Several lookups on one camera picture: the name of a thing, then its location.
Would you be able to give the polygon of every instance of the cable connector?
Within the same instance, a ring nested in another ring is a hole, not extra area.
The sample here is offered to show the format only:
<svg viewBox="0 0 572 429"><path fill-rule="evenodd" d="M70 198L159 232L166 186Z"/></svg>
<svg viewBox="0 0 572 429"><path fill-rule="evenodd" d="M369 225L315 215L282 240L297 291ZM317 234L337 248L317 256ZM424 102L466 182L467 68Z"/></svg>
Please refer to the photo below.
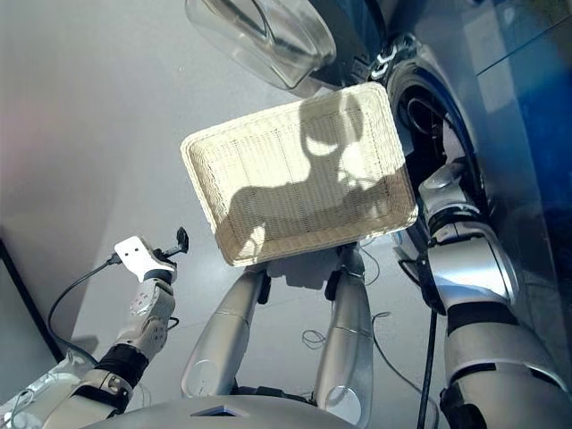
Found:
<svg viewBox="0 0 572 429"><path fill-rule="evenodd" d="M113 252L113 254L107 258L105 261L108 265L120 265L123 263L122 259L117 255L117 252Z"/></svg>

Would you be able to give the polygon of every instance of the white bracket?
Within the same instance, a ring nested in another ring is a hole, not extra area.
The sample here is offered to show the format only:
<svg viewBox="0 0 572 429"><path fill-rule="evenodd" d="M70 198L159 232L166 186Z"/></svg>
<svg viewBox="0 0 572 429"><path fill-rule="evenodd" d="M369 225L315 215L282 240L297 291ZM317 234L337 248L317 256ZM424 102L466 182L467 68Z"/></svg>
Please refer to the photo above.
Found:
<svg viewBox="0 0 572 429"><path fill-rule="evenodd" d="M176 270L173 265L159 261L153 255L153 249L142 238L133 236L117 243L115 252L125 264L125 267L137 275L139 282L143 282L145 274L151 270L166 270L172 272L174 280Z"/></svg>

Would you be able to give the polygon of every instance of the black cable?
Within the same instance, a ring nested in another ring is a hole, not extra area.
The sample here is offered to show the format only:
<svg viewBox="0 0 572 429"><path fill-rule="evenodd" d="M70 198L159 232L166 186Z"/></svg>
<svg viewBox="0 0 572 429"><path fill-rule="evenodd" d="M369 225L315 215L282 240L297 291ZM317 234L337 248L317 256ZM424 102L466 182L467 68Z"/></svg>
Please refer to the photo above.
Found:
<svg viewBox="0 0 572 429"><path fill-rule="evenodd" d="M397 369L395 366L393 366L393 364L390 362L390 360L385 356L385 353L383 353L382 347L380 346L379 342L377 341L377 336L375 335L375 320L377 320L379 317L386 317L390 315L389 312L385 311L382 313L378 313L376 315L374 315L372 317L372 331L374 333L374 345L375 348L377 349L377 351L379 352L380 356L382 357L383 361L385 362L385 365L387 365L387 367L389 367L394 374L396 374L402 382L404 382L405 384L407 384L411 389L413 389L414 391L416 391L419 395L423 395L423 392L421 391L421 389L419 389L412 381L410 381L405 375L403 375L399 369ZM429 400L429 403L431 404L432 408L433 408L433 412L435 414L435 418L433 420L433 424L432 424L432 428L433 429L437 429L439 427L439 407L437 407L437 404L435 403L435 401L433 400L433 398L431 397L427 397Z"/></svg>
<svg viewBox="0 0 572 429"><path fill-rule="evenodd" d="M176 327L181 322L181 320L179 320L178 317L169 317L169 320L173 320L174 323L167 328L167 331L170 331L172 328Z"/></svg>
<svg viewBox="0 0 572 429"><path fill-rule="evenodd" d="M411 124L421 133L429 136L431 135L430 131L425 130L423 127L421 127L418 123L417 120L415 119L415 116L413 115L412 111L411 111L411 107L413 106L414 103L419 103L420 105L422 105L425 109L429 110L432 114L434 114L435 116L437 116L439 119L441 119L442 121L446 122L450 128L452 130L455 130L455 126L453 125L453 122L450 121L449 118L447 118L444 114L441 114L441 112L439 112L431 103L425 101L423 98L421 97L412 97L411 99L409 99L408 101L408 107L407 107L407 113L408 113L408 118L409 118L409 122L411 122Z"/></svg>
<svg viewBox="0 0 572 429"><path fill-rule="evenodd" d="M360 246L361 248L366 248L367 246L373 244L375 240L377 240L377 237L373 237L373 238L370 239L366 244L359 243L359 246Z"/></svg>
<svg viewBox="0 0 572 429"><path fill-rule="evenodd" d="M403 273L405 273L405 275L417 286L420 286L419 284L419 280L415 277L415 275L413 275L408 268L406 268L405 264L414 264L415 261L413 259L401 259L400 261L397 261L398 265L401 268L401 271L403 271Z"/></svg>
<svg viewBox="0 0 572 429"><path fill-rule="evenodd" d="M429 387L431 386L431 373L433 371L433 353L435 351L436 332L437 332L437 312L434 309L431 309L429 341L427 342L427 357L425 360L425 376L423 378L423 390L421 390L421 402L419 403L419 416L417 417L417 429L424 429L425 427L425 415L427 414L427 401L429 400Z"/></svg>
<svg viewBox="0 0 572 429"><path fill-rule="evenodd" d="M100 271L102 271L103 269L107 268L109 265L113 265L113 264L118 264L121 263L121 259L119 259L119 257L115 257L116 254L113 254L109 259L107 259L103 264L101 264L98 268L94 269L93 271L90 271L89 273L81 276L78 280L76 280L74 283L72 283L70 286L68 286L61 294L59 297L57 297L57 299L55 300L54 304L52 305L52 307L50 308L50 312L47 315L47 331L50 333L50 335L52 335L52 337L54 337L54 339L56 341L61 342L64 346L66 346L68 349L72 349L78 353L80 353L85 359L87 359L89 362L91 362L93 365L97 365L97 360L91 356L91 354L84 350L83 348L81 348L80 346L77 346L75 344L73 344L72 342L69 342L65 339L63 339L62 337L60 337L57 333L54 332L54 328L52 327L52 319L54 317L54 312L57 309L57 306L60 304L60 302L62 301L62 299L68 294L70 293L70 291L72 291L73 289L75 289L76 287L78 287L79 285L81 285L84 281L86 281L89 277L99 273Z"/></svg>

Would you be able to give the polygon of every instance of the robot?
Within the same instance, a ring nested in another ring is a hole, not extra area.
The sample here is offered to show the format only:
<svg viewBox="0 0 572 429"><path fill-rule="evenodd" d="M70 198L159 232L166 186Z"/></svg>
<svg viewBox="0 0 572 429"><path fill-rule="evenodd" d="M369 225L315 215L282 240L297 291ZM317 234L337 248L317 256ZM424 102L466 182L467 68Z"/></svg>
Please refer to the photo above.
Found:
<svg viewBox="0 0 572 429"><path fill-rule="evenodd" d="M463 169L461 163L445 164L419 188L431 240L416 261L418 278L425 302L448 322L442 412L451 428L567 427L567 386L538 338L510 310L517 277L461 187ZM167 340L176 279L168 256L176 252L156 252L139 237L117 244L115 251L140 282L128 322L45 428L367 427L373 333L356 244L338 249L339 265L326 287L332 320L313 400L235 382L255 307L265 303L270 287L265 265L253 265L202 332L182 377L186 398L127 414L133 389Z"/></svg>

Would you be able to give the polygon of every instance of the metal bracket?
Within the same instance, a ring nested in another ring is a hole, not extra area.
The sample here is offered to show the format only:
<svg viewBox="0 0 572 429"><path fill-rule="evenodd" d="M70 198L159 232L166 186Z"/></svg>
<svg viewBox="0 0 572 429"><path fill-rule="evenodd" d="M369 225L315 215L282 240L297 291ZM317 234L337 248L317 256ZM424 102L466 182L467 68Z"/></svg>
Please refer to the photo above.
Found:
<svg viewBox="0 0 572 429"><path fill-rule="evenodd" d="M383 79L394 63L415 55L418 45L418 41L411 34L403 34L393 39L393 41L375 58L374 63L371 65L371 79ZM383 52L388 50L391 50L389 55L384 56Z"/></svg>
<svg viewBox="0 0 572 429"><path fill-rule="evenodd" d="M143 282L145 274L152 270L165 270L176 274L171 264L159 261L153 249L140 237L133 236L115 245L115 252L125 264L125 267L137 275L139 282Z"/></svg>
<svg viewBox="0 0 572 429"><path fill-rule="evenodd" d="M189 235L185 229L181 226L177 230L177 246L170 248L163 252L164 258L174 257L179 253L187 253L189 251Z"/></svg>
<svg viewBox="0 0 572 429"><path fill-rule="evenodd" d="M103 402L122 413L133 396L133 388L117 374L102 369L92 369L74 390L72 396L76 395Z"/></svg>

